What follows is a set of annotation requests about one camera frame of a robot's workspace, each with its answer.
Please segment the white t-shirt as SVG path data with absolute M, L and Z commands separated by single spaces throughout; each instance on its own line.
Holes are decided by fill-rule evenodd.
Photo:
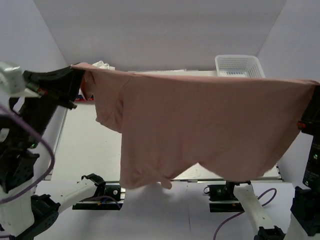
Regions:
M 114 66 L 110 66 L 108 63 L 104 63 L 102 60 L 93 63 L 92 66 L 99 69 L 111 70 L 111 71 L 114 71 L 116 69 Z

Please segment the pink t-shirt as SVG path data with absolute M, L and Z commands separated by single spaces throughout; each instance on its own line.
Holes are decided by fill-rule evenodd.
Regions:
M 224 180 L 264 175 L 299 134 L 319 83 L 155 75 L 79 63 L 82 91 L 94 97 L 96 121 L 121 134 L 120 184 L 135 189 L 171 181 L 195 164 Z

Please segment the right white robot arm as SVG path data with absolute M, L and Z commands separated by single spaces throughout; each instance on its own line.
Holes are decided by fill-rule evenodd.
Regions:
M 302 179 L 292 200 L 276 206 L 274 214 L 262 207 L 250 182 L 228 182 L 226 195 L 238 200 L 256 240 L 318 240 L 320 238 L 320 88 L 297 123 L 299 130 L 313 137 Z

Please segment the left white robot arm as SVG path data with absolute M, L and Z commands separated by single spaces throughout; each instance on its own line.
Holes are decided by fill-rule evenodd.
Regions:
M 75 109 L 83 70 L 71 67 L 37 73 L 0 64 L 0 87 L 9 95 L 0 116 L 0 227 L 11 240 L 32 240 L 49 229 L 69 207 L 105 196 L 106 183 L 96 174 L 84 175 L 58 194 L 36 195 L 34 165 L 43 145 L 53 150 L 43 134 L 58 107 Z

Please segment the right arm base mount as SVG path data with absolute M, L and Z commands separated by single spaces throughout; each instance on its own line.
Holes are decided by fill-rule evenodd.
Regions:
M 203 193 L 209 197 L 209 210 L 211 213 L 240 213 L 244 209 L 234 195 L 234 189 L 241 184 L 251 185 L 250 181 L 232 182 L 225 184 L 210 184 L 203 189 Z

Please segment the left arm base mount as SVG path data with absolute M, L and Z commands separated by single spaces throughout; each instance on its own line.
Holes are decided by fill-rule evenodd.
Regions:
M 117 182 L 107 181 L 93 197 L 76 203 L 72 210 L 119 211 L 125 199 L 125 188 Z

